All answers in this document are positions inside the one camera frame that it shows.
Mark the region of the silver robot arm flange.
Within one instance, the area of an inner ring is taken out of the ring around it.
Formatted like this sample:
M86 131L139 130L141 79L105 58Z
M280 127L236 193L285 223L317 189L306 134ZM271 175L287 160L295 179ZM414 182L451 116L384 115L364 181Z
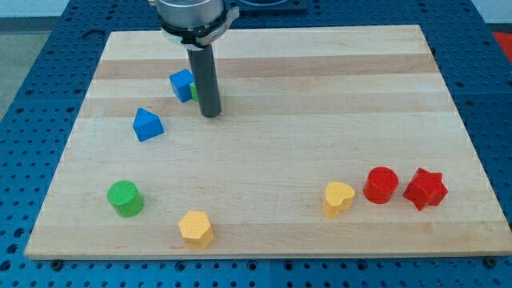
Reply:
M188 50L204 50L220 39L239 18L238 6L223 0L156 0L164 36Z

